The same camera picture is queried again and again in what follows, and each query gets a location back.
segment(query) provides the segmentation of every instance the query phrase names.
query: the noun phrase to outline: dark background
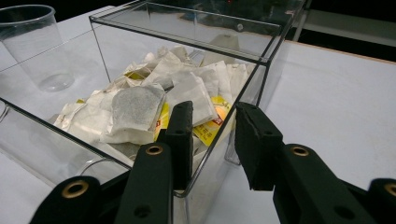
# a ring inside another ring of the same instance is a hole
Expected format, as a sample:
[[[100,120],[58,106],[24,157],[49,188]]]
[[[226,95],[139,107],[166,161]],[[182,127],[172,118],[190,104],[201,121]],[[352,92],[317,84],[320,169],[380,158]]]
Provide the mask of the dark background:
[[[234,4],[238,7],[244,6],[240,11],[248,11],[255,8],[258,2],[282,2],[287,0],[159,0],[165,4],[191,6],[194,3],[206,2],[209,4]],[[105,6],[120,6],[132,2],[131,0],[14,0],[1,1],[0,7],[9,7],[26,4],[48,5],[55,8],[55,18],[57,21],[67,20],[77,15],[98,9]],[[340,13],[350,16],[363,17],[368,19],[396,22],[396,0],[313,0],[312,9]],[[341,51],[356,53],[369,57],[396,62],[396,48],[385,45],[373,44],[369,42],[349,39],[336,35],[326,35],[318,32],[303,30],[299,42],[316,45],[328,49],[338,49]]]

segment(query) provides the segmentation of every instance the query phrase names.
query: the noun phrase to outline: plastic cup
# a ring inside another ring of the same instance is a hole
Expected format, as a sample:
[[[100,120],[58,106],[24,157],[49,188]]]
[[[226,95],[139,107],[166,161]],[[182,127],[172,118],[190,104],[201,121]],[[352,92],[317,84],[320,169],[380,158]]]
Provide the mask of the plastic cup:
[[[0,9],[0,40],[42,91],[74,82],[54,14],[53,7],[41,5]]]

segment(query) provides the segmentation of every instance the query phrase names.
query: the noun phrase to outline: pile of tea bags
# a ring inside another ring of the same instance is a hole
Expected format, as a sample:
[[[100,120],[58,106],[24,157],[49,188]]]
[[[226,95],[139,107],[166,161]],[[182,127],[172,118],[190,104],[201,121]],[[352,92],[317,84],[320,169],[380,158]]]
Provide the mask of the pile of tea bags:
[[[253,67],[215,59],[210,55],[197,62],[181,46],[150,52],[103,90],[65,105],[54,125],[133,165],[138,146],[154,142],[166,129],[173,107],[192,101],[194,150],[202,153]]]

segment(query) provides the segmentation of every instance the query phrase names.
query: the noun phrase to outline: cup rim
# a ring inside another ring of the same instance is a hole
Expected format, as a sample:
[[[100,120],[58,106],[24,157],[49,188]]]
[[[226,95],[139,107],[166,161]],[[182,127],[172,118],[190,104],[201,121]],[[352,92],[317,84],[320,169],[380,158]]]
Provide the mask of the cup rim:
[[[53,16],[55,14],[55,9],[53,7],[46,6],[46,5],[20,5],[20,6],[13,6],[13,7],[3,7],[3,8],[0,8],[0,12],[7,11],[10,9],[14,9],[14,8],[22,8],[22,7],[43,7],[43,8],[49,9],[49,13],[47,13],[43,16],[31,19],[31,20],[27,20],[27,21],[0,22],[0,27],[1,26],[21,25],[21,24],[27,24],[27,23],[31,23],[31,22],[42,21],[42,20],[44,20],[50,16]]]

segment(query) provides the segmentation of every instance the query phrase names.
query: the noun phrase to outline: table surface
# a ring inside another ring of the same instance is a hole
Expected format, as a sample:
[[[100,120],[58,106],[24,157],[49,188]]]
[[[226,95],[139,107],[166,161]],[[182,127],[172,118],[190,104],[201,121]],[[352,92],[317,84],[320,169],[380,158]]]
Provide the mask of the table surface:
[[[91,14],[59,22],[63,39],[90,30]],[[396,63],[294,42],[284,45],[290,48],[289,57],[264,111],[283,133],[284,142],[313,148],[339,178],[363,189],[374,178],[396,178],[396,101],[392,100]],[[23,170],[13,167],[4,156],[0,162],[0,189],[5,188],[5,182],[21,186],[11,194],[0,190],[0,201],[12,205],[0,209],[0,223],[27,223],[33,211],[27,201],[15,203],[14,197],[23,194],[36,199],[49,189],[38,184],[35,195],[29,193],[32,186],[23,183],[35,181],[21,178]],[[26,215],[11,217],[16,211],[26,211]],[[279,221],[272,192],[250,191],[242,167],[235,166],[227,174],[206,223]]]

